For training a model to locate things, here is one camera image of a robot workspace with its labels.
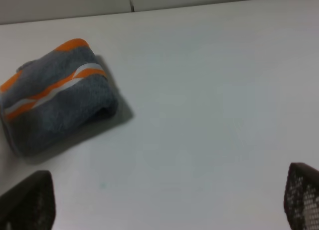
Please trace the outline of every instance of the white stripe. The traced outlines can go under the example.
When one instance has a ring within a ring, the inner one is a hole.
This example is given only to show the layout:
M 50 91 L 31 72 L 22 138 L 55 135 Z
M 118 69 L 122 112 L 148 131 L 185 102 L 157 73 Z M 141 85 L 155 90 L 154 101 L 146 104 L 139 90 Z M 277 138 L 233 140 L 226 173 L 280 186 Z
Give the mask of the white stripe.
M 99 64 L 87 63 L 87 64 L 83 64 L 79 68 L 77 68 L 77 70 L 75 71 L 73 77 L 75 77 L 77 74 L 79 74 L 81 71 L 83 71 L 83 70 L 85 70 L 87 68 L 103 70 L 103 68 Z M 51 92 L 48 95 L 46 95 L 42 99 L 38 100 L 38 102 L 33 106 L 33 108 L 35 108 L 36 106 L 39 106 L 40 104 L 43 104 L 46 101 L 52 99 L 58 92 L 60 92 L 60 91 L 62 91 L 64 89 L 67 89 L 68 87 L 73 86 L 74 84 L 76 84 L 80 80 L 81 79 L 72 79 L 69 82 L 65 83 L 64 85 L 62 85 L 62 86 L 60 86 L 60 87 L 58 87 L 56 89 L 51 90 Z M 19 100 L 18 102 L 16 102 L 11 107 L 6 108 L 4 110 L 4 113 L 6 115 L 10 114 L 13 111 L 17 110 L 18 108 L 20 108 L 22 105 L 28 104 L 28 103 L 32 103 L 32 102 L 35 102 L 35 101 L 37 101 L 37 100 L 34 100 L 34 99 L 22 99 L 22 100 Z
M 83 64 L 81 65 L 79 68 L 77 68 L 77 70 L 75 71 L 74 73 L 74 76 L 75 77 L 77 74 L 79 74 L 82 70 L 85 70 L 85 69 L 99 69 L 99 70 L 103 70 L 103 68 L 99 65 L 99 64 Z
M 35 107 L 44 104 L 45 102 L 49 101 L 50 99 L 52 99 L 57 93 L 72 87 L 73 85 L 75 85 L 77 82 L 79 82 L 80 80 L 82 80 L 83 78 L 76 78 L 76 79 L 72 79 L 69 82 L 66 82 L 65 84 L 61 85 L 58 88 L 52 89 L 51 92 L 46 95 L 45 97 L 43 97 L 42 99 L 40 99 L 33 107 L 32 109 L 34 109 Z
M 10 114 L 12 113 L 13 111 L 15 111 L 16 109 L 20 108 L 22 105 L 24 104 L 28 104 L 28 103 L 32 103 L 32 102 L 35 102 L 36 100 L 34 99 L 22 99 L 22 100 L 19 100 L 18 102 L 16 102 L 14 105 L 12 105 L 11 107 L 9 108 L 6 108 L 4 110 L 4 113 L 5 114 Z

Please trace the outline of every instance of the rolled towel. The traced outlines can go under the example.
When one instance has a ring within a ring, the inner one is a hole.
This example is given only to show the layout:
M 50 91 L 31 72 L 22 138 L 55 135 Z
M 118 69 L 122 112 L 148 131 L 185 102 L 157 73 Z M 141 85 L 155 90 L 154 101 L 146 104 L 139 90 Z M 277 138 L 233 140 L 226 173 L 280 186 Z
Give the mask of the rolled towel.
M 82 39 L 24 64 L 0 91 L 6 137 L 24 157 L 42 152 L 97 117 L 112 117 L 118 107 L 103 68 Z

